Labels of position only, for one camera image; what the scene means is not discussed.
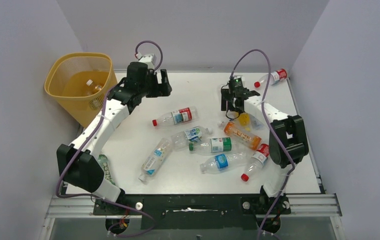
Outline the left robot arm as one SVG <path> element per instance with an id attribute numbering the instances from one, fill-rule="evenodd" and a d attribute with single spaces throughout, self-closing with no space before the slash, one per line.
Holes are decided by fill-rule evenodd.
<path id="1" fill-rule="evenodd" d="M 62 183 L 79 187 L 85 196 L 116 202 L 123 190 L 105 178 L 97 159 L 104 145 L 143 98 L 168 97 L 172 92 L 167 70 L 154 69 L 142 62 L 131 62 L 126 76 L 112 87 L 102 101 L 102 108 L 90 125 L 72 143 L 61 144 L 56 151 L 59 180 L 56 196 L 73 198 L 77 194 L 60 193 Z"/>

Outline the red white label water bottle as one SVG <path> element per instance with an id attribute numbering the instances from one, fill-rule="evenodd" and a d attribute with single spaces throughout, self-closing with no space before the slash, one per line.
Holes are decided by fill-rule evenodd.
<path id="1" fill-rule="evenodd" d="M 181 108 L 178 110 L 167 112 L 160 117 L 153 119 L 154 127 L 169 127 L 186 122 L 190 122 L 198 118 L 198 110 L 195 106 Z"/>

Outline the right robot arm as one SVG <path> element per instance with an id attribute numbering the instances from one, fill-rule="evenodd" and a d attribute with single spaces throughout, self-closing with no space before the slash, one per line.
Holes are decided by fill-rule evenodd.
<path id="1" fill-rule="evenodd" d="M 284 193 L 296 165 L 309 153 L 304 120 L 266 103 L 260 93 L 244 87 L 240 77 L 230 77 L 220 94 L 221 111 L 248 113 L 258 120 L 264 119 L 269 128 L 269 158 L 276 166 L 262 186 L 266 195 L 259 199 L 259 207 L 270 214 L 278 208 L 276 197 Z"/>

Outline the red label tea bottle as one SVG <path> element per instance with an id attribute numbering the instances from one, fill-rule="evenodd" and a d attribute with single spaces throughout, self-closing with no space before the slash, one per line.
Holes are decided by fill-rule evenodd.
<path id="1" fill-rule="evenodd" d="M 84 88 L 84 93 L 86 96 L 91 96 L 94 95 L 98 92 L 100 92 L 103 88 L 102 84 L 98 84 L 94 82 L 93 80 L 89 79 L 86 82 L 85 88 Z"/>

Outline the blue white label crushed bottle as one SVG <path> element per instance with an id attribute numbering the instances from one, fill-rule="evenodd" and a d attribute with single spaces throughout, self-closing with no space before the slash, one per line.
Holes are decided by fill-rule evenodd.
<path id="1" fill-rule="evenodd" d="M 174 150 L 180 150 L 189 145 L 189 143 L 199 143 L 213 133 L 209 127 L 195 126 L 184 131 L 180 131 L 171 136 Z"/>

